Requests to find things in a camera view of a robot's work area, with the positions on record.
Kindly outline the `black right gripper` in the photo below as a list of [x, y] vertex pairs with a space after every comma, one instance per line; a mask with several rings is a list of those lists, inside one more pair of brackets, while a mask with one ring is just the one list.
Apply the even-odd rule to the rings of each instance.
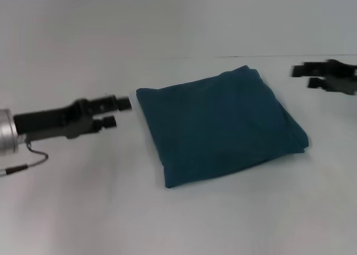
[[329, 89], [347, 95], [357, 95], [357, 65], [349, 65], [337, 60], [323, 62], [304, 62], [292, 68], [291, 77], [303, 76], [323, 77], [309, 78], [310, 89]]

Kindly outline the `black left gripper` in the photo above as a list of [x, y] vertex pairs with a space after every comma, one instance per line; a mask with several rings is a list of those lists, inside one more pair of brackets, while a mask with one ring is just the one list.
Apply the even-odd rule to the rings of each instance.
[[74, 139], [102, 129], [117, 127], [114, 116], [93, 120], [93, 116], [131, 110], [128, 97], [108, 95], [92, 100], [80, 99], [66, 107], [16, 114], [13, 119], [18, 135], [27, 140], [42, 140], [54, 137]]

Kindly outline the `blue t-shirt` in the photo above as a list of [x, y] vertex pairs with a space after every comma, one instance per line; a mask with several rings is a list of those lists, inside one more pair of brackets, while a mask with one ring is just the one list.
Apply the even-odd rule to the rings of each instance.
[[173, 188], [234, 174], [274, 159], [304, 153], [308, 136], [255, 69], [136, 97]]

